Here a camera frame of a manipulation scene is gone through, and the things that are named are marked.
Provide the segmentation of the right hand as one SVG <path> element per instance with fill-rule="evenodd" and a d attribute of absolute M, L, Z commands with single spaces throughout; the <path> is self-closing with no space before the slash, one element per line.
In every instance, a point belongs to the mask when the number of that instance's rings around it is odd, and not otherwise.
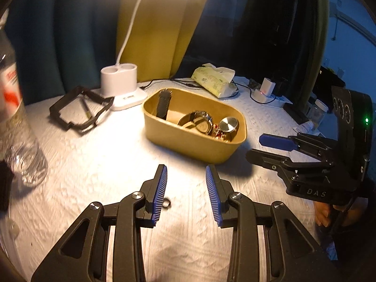
<path fill-rule="evenodd" d="M 323 202 L 313 202 L 315 212 L 315 222 L 321 227 L 328 227 L 331 224 L 331 220 L 335 217 L 339 211 L 344 212 L 345 206 L 333 206 Z M 348 226 L 357 222 L 362 214 L 368 207 L 368 199 L 358 197 L 352 204 L 351 208 L 347 211 L 347 214 L 342 222 L 342 226 Z"/>

